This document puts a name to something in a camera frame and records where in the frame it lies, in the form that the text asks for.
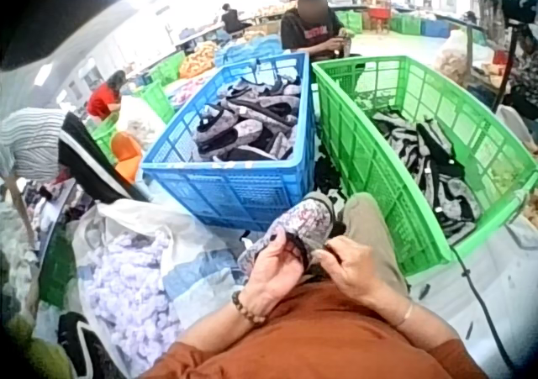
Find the bracelet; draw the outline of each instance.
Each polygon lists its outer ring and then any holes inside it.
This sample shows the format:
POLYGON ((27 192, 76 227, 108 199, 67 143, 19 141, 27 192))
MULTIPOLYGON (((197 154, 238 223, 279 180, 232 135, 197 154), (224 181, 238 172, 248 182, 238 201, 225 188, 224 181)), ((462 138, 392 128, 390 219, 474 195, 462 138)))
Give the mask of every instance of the bracelet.
POLYGON ((400 323, 398 324, 394 324, 393 327, 395 329, 397 329, 398 327, 400 327, 402 324, 404 324, 407 319, 409 318, 409 316, 411 316, 411 312, 413 312, 413 301, 411 301, 411 304, 409 305, 409 309, 407 309, 407 312, 405 313, 405 315, 403 316, 403 319, 400 323))
POLYGON ((240 291, 235 291, 232 293, 232 303, 235 305, 239 313, 243 315, 249 322, 252 324, 264 324, 266 322, 267 316, 256 316, 255 314, 249 312, 247 308, 239 300, 240 291))

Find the man in black t-shirt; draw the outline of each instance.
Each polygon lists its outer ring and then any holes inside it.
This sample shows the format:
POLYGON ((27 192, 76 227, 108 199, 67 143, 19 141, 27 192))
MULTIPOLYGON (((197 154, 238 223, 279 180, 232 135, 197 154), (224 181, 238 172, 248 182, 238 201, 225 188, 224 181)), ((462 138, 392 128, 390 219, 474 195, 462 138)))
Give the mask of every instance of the man in black t-shirt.
POLYGON ((226 11, 226 13, 222 15, 222 21, 224 22, 224 30, 226 33, 232 34, 252 26, 251 24, 240 22, 237 11, 232 9, 228 3, 225 3, 222 9, 226 11))
POLYGON ((298 0, 297 8, 289 9, 282 17, 282 47, 307 52, 310 61, 333 59, 345 43, 338 37, 341 28, 327 0, 298 0))

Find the black cable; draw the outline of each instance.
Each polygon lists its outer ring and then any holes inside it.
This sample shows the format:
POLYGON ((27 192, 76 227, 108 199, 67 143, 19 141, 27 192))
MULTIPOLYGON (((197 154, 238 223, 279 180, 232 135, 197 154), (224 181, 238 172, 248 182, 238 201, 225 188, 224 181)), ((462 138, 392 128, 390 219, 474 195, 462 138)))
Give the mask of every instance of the black cable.
POLYGON ((486 317, 486 320, 488 321, 488 326, 489 326, 489 329, 491 330, 491 334, 493 336, 493 339, 495 340, 495 344, 496 344, 496 346, 498 348, 499 354, 503 358, 503 361, 506 364, 506 366, 512 372, 517 371, 517 368, 515 367, 514 362, 512 362, 512 360, 510 359, 508 353, 506 352, 506 349, 504 348, 503 342, 498 337, 497 329, 495 329, 495 324, 493 323, 493 320, 491 319, 491 316, 489 315, 489 311, 488 311, 488 307, 486 306, 486 303, 483 301, 482 297, 480 296, 477 289, 474 287, 474 284, 472 283, 471 271, 468 270, 465 267, 465 264, 463 264, 463 260, 460 257, 460 255, 458 255, 456 249, 454 249, 453 246, 451 246, 451 249, 454 252, 454 254, 456 255, 456 258, 457 258, 458 262, 460 263, 460 266, 462 266, 462 269, 463 269, 463 274, 462 275, 467 279, 467 282, 469 283, 469 287, 471 288, 472 293, 474 294, 475 298, 477 299, 478 303, 480 304, 480 307, 482 308, 482 311, 484 312, 484 316, 486 317))

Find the blue crate in background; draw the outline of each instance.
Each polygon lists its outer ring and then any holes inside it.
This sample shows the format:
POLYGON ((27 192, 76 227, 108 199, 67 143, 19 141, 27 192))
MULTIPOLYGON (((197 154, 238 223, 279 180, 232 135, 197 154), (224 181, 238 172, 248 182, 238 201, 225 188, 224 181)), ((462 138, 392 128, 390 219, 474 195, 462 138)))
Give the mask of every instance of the blue crate in background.
POLYGON ((451 30, 448 22, 445 20, 422 19, 420 34, 428 37, 442 37, 448 39, 451 35, 451 30))
POLYGON ((242 45, 228 45, 215 53, 216 66, 226 66, 253 58, 266 58, 283 53, 282 42, 276 34, 255 37, 242 45))
POLYGON ((174 116, 145 156, 144 171, 205 224, 266 230, 313 188, 315 126, 309 67, 304 53, 224 66, 174 116), (293 156, 285 161, 191 162, 199 114, 206 103, 218 99, 218 90, 240 77, 274 83, 277 74, 301 77, 293 156))

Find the black t-shirt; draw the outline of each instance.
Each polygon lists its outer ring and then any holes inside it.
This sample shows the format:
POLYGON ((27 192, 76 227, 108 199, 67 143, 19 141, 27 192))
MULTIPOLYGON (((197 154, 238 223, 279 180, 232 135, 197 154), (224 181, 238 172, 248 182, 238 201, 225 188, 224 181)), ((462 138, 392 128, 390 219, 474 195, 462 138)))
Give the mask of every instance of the black t-shirt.
POLYGON ((234 33, 243 29, 243 25, 239 21, 235 9, 230 9, 227 13, 222 15, 222 21, 224 22, 224 30, 226 30, 226 33, 234 33))
MULTIPOLYGON (((280 35, 284 50, 296 50, 305 47, 313 47, 333 37, 344 25, 338 20, 335 11, 329 8, 327 19, 324 22, 310 24, 299 16, 296 8, 289 9, 282 16, 280 23, 280 35)), ((318 53, 316 57, 333 58, 335 53, 327 51, 318 53)))

